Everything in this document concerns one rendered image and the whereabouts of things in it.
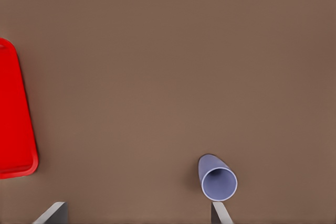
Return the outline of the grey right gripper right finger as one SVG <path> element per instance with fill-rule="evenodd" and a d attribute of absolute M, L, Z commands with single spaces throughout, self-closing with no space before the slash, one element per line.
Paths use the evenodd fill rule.
<path fill-rule="evenodd" d="M 222 202 L 212 202 L 211 224 L 234 224 Z"/>

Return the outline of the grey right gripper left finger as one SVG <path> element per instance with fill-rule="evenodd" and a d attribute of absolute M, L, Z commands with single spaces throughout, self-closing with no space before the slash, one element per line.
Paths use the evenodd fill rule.
<path fill-rule="evenodd" d="M 32 224 L 68 224 L 68 204 L 55 202 Z"/>

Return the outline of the blue-grey cup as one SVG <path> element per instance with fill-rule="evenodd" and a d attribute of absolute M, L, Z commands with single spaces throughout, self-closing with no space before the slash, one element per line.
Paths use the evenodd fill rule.
<path fill-rule="evenodd" d="M 213 154 L 205 154 L 199 158 L 198 176 L 203 194 L 211 201 L 230 199 L 238 187 L 235 173 Z"/>

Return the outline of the red plastic tray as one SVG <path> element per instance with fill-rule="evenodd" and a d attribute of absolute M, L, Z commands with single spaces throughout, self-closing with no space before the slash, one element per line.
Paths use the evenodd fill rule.
<path fill-rule="evenodd" d="M 10 41 L 0 38 L 0 179 L 31 175 L 38 164 L 18 55 Z"/>

